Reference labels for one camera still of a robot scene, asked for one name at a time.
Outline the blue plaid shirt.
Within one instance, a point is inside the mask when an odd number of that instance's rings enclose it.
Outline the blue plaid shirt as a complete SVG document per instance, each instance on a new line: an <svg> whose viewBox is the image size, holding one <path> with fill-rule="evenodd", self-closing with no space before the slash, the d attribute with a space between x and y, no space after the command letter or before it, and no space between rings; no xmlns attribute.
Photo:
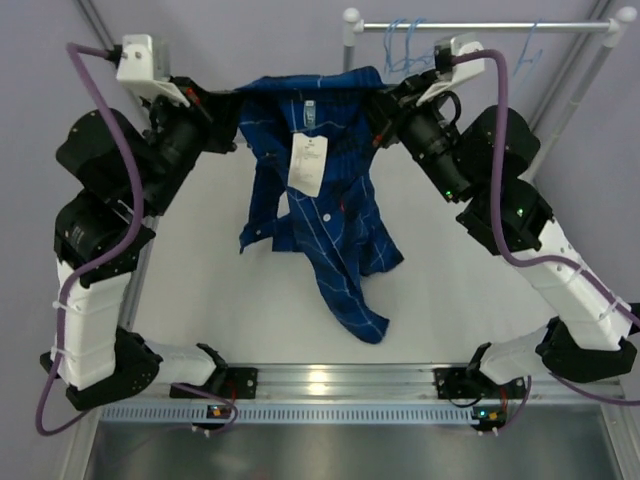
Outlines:
<svg viewBox="0 0 640 480"><path fill-rule="evenodd" d="M380 214L370 169L376 153L362 103L384 88L376 68L338 75L262 77L241 88L239 129L256 158L242 248L271 239L275 252L301 252L337 321L358 340L380 343L387 318L365 302L362 279L404 257ZM287 186L294 133L328 139L319 195Z"/></svg>

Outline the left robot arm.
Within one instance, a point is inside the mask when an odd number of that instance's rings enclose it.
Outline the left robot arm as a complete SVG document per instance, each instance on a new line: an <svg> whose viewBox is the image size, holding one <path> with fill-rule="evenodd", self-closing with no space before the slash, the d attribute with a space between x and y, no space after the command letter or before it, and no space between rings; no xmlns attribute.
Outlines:
<svg viewBox="0 0 640 480"><path fill-rule="evenodd" d="M210 346L158 344L119 323L141 251L155 238L145 220L167 211L202 153L236 148L239 93L209 92L186 77L170 83L182 100L145 99L147 130L115 109L93 110L72 125L56 153L82 188L55 220L55 307L63 323L40 362L65 383L80 412L153 385L168 386L174 398L230 389L228 365Z"/></svg>

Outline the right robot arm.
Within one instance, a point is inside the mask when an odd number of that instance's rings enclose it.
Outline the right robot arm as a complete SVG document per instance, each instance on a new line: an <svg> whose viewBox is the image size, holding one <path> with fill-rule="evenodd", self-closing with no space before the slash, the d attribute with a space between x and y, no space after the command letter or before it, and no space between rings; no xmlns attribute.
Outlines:
<svg viewBox="0 0 640 480"><path fill-rule="evenodd" d="M457 220L467 234L516 269L553 309L542 328L481 345L467 377L503 385L546 372L586 384L629 373L638 308L604 287L571 248L549 203L523 179L539 140L503 102L459 131L441 112L457 102L426 72L369 95L364 110L374 145L403 145L445 200L464 204Z"/></svg>

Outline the white paper shirt tag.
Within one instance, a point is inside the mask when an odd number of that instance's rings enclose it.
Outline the white paper shirt tag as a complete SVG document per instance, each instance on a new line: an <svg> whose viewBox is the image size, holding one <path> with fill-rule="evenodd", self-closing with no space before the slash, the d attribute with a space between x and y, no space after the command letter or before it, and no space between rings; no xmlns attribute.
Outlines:
<svg viewBox="0 0 640 480"><path fill-rule="evenodd" d="M328 154L328 139L294 133L287 186L316 198L321 190Z"/></svg>

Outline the aluminium frame post left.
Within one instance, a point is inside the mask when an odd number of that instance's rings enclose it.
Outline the aluminium frame post left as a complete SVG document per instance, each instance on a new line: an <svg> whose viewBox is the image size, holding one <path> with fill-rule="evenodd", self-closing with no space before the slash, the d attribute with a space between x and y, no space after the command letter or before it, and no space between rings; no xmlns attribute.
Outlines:
<svg viewBox="0 0 640 480"><path fill-rule="evenodd" d="M114 66L119 65L122 54L122 45L111 33L95 3L91 0L72 0L71 3L78 11L80 17L88 27L96 44L89 49L94 53L103 53L106 60Z"/></svg>

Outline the aluminium frame post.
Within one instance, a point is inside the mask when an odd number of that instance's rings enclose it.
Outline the aluminium frame post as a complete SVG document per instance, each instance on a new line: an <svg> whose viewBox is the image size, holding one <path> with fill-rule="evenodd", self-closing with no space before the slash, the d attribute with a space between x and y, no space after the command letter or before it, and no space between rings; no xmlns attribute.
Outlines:
<svg viewBox="0 0 640 480"><path fill-rule="evenodd" d="M517 67L517 69L519 69L526 61L529 62L529 69L521 79L517 92L521 93L521 88L528 84L537 88L533 95L527 96L527 99L531 100L535 106L531 114L527 117L528 125L536 134L540 132L546 116L551 112L553 107L559 103L559 98L565 84L571 80L571 77L586 54L590 42L594 38L598 39L601 34L601 32L580 30L578 28L571 28L569 30L558 30L557 28L547 29L541 27L543 23L545 23L545 20L542 19L538 19L532 23L532 28L528 32L527 40L523 46ZM544 51L539 49L533 56L525 56L529 41L536 32L560 32L573 36L573 39L560 51L556 63L550 67L542 68L540 75L536 73L536 68L540 65L540 61L545 58Z"/></svg>
<svg viewBox="0 0 640 480"><path fill-rule="evenodd" d="M96 44L89 49L94 53L103 53L106 60L114 66L119 65L122 54L122 45L111 33L95 3L91 0L72 0L71 3L78 11L80 17L88 27Z"/></svg>

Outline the aluminium frame post right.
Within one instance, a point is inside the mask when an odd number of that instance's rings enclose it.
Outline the aluminium frame post right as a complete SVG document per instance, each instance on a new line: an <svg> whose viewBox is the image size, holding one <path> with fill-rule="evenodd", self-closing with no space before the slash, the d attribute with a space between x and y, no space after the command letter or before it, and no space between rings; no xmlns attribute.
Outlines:
<svg viewBox="0 0 640 480"><path fill-rule="evenodd" d="M531 114L527 117L528 125L536 134L540 132L546 116L551 112L553 107L559 103L559 98L565 84L571 80L571 77L586 54L590 42L594 38L598 39L601 34L601 32L580 30L578 28L571 28L569 30L558 30L557 28L547 29L541 27L543 23L545 23L545 20L542 19L538 19L532 23L532 28L528 32L527 40L523 46L517 67L517 69L519 69L526 61L529 62L529 69L521 79L517 92L521 93L521 88L528 84L537 88L533 95L527 96L527 99L531 100L535 106ZM529 41L536 32L560 32L573 36L573 39L560 51L556 63L550 67L542 68L540 75L536 73L536 68L540 65L540 61L545 58L544 51L539 49L533 56L525 56Z"/></svg>

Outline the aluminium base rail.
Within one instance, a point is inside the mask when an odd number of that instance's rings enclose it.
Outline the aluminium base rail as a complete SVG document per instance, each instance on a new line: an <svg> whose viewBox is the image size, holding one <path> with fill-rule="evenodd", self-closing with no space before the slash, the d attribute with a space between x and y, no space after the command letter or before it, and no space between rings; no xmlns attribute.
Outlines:
<svg viewBox="0 0 640 480"><path fill-rule="evenodd" d="M151 381L151 371L133 376L116 372L115 380L103 380L79 393L90 407L124 401L137 395L195 398L169 383ZM239 400L498 400L506 390L508 400L524 398L526 380L502 387L471 386L465 367L448 364L258 364L217 368L213 380L193 387L204 392ZM546 374L533 374L532 400L580 402L583 397ZM623 399L620 379L613 377L587 385L575 385L588 393Z"/></svg>

